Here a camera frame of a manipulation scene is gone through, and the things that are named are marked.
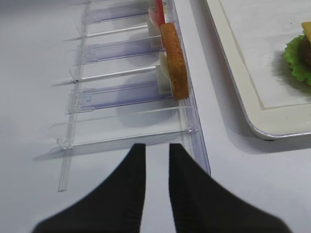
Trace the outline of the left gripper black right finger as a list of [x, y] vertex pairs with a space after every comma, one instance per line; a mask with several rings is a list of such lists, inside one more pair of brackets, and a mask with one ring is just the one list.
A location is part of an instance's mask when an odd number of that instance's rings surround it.
[[288, 233], [278, 217], [214, 181], [180, 144], [169, 147], [169, 194], [178, 233]]

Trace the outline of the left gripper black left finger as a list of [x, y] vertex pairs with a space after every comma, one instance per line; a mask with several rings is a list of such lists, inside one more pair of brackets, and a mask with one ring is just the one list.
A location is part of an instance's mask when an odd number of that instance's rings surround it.
[[92, 192], [41, 221], [34, 233], [138, 233], [145, 201], [146, 146], [134, 144]]

